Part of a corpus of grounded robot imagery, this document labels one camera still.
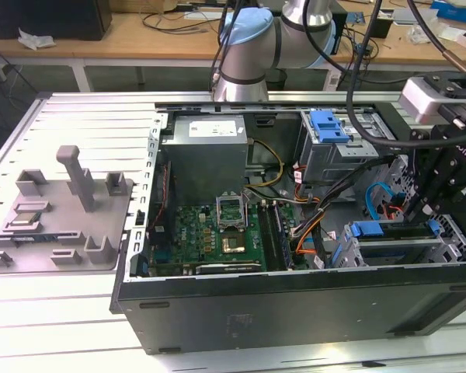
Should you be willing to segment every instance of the blue latch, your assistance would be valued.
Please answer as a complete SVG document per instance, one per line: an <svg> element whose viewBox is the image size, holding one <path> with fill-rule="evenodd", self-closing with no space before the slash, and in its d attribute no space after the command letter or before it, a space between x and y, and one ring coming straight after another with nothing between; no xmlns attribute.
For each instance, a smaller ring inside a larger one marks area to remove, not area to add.
<svg viewBox="0 0 466 373"><path fill-rule="evenodd" d="M433 219L428 220L428 226L431 228L434 235L439 235L442 232L442 228L440 227L440 224L438 224L438 221L436 220L433 220Z"/></svg>
<svg viewBox="0 0 466 373"><path fill-rule="evenodd" d="M350 226L350 231L354 237L384 234L378 221L355 221Z"/></svg>
<svg viewBox="0 0 466 373"><path fill-rule="evenodd" d="M321 143L347 143L350 137L342 131L341 122L331 110L311 110L312 127Z"/></svg>

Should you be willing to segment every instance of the aluminum workbench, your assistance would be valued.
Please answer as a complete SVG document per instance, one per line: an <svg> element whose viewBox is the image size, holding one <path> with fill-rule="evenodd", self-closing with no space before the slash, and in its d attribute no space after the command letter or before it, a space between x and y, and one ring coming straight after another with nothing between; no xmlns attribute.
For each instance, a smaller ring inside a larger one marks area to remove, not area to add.
<svg viewBox="0 0 466 373"><path fill-rule="evenodd" d="M280 92L270 98L344 102L345 93ZM82 150L82 166L92 170L94 179L123 170L138 183L153 102L209 99L205 92L72 93L37 99L0 151L0 223L17 193L14 182L22 169L41 168L49 180L66 178L55 160L59 145L76 144ZM397 99L392 92L358 92L355 100ZM71 119L69 127L66 119ZM134 209L130 204L128 212ZM113 270L1 275L0 371L466 372L466 313L425 337L151 357L124 315L109 311L114 277ZM371 365L376 368L365 368Z"/></svg>

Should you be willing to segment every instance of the gray 3d printed holder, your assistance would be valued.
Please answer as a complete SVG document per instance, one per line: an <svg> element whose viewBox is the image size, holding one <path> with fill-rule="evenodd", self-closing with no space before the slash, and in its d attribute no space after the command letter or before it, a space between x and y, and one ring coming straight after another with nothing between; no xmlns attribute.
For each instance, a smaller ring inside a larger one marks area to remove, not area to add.
<svg viewBox="0 0 466 373"><path fill-rule="evenodd" d="M0 273L108 270L115 266L133 181L123 173L93 180L77 146L57 160L70 180L48 181L23 170L19 196L0 229Z"/></svg>

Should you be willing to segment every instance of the motherboard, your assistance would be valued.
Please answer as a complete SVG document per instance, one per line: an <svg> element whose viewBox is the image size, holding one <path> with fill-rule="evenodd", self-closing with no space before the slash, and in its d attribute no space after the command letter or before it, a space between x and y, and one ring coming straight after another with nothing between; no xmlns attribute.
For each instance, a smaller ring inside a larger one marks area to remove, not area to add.
<svg viewBox="0 0 466 373"><path fill-rule="evenodd" d="M283 203L245 204L243 211L239 214L238 205L177 207L172 244L151 250L151 275L288 269L292 264L287 237L295 225L292 207ZM224 227L222 223L243 218L245 224L240 227Z"/></svg>

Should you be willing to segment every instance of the blue object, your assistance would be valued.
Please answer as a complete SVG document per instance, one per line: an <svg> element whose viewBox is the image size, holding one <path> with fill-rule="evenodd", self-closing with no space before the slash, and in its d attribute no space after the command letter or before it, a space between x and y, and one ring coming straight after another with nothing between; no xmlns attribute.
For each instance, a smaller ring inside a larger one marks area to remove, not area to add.
<svg viewBox="0 0 466 373"><path fill-rule="evenodd" d="M226 15L224 21L221 40L225 42L226 32L228 31L233 13ZM266 8L243 8L240 10L238 17L233 25L230 40L228 45L246 43L249 40L255 39L264 31L269 29L273 23L273 14Z"/></svg>
<svg viewBox="0 0 466 373"><path fill-rule="evenodd" d="M340 121L335 118L331 110L312 110L311 123L321 143L349 142L349 136L342 131Z"/></svg>
<svg viewBox="0 0 466 373"><path fill-rule="evenodd" d="M432 229L434 235L439 235L442 232L442 228L440 224L438 224L438 221L430 219L428 220L428 225Z"/></svg>
<svg viewBox="0 0 466 373"><path fill-rule="evenodd" d="M364 13L363 12L348 12L347 13L347 19L345 23L359 23L359 24L366 24L366 20L364 18Z"/></svg>
<svg viewBox="0 0 466 373"><path fill-rule="evenodd" d="M155 250L154 251L154 260L157 264L166 264L171 261L172 253L171 250Z"/></svg>
<svg viewBox="0 0 466 373"><path fill-rule="evenodd" d="M339 257L341 251L342 251L342 244L340 244L339 247L336 248L335 253L332 256L332 267L335 265L335 262L337 258Z"/></svg>
<svg viewBox="0 0 466 373"><path fill-rule="evenodd" d="M365 196L366 208L370 212L370 215L373 218L373 220L380 220L380 217L378 216L378 213L376 212L376 208L374 208L373 206L373 201L371 200L371 192L373 191L373 188L379 187L379 186L382 187L384 191L387 192L390 197L393 197L395 195L392 189L387 184L381 181L371 184L366 189L366 196Z"/></svg>
<svg viewBox="0 0 466 373"><path fill-rule="evenodd" d="M355 221L350 230L354 237L367 237L369 235L383 235L380 223L377 221Z"/></svg>
<svg viewBox="0 0 466 373"><path fill-rule="evenodd" d="M325 47L322 48L323 52L325 52L327 55L332 53L333 46L335 45L335 35L336 35L336 26L335 26L335 22L332 19L332 29L330 30L328 41L326 42ZM310 64L306 68L316 68L323 62L325 62L325 59L323 58L323 56L319 56L318 58L316 58L316 61L314 61L312 64Z"/></svg>
<svg viewBox="0 0 466 373"><path fill-rule="evenodd" d="M466 23L466 8L457 8L446 2L435 0L430 6L431 9L438 9L437 17L452 19Z"/></svg>

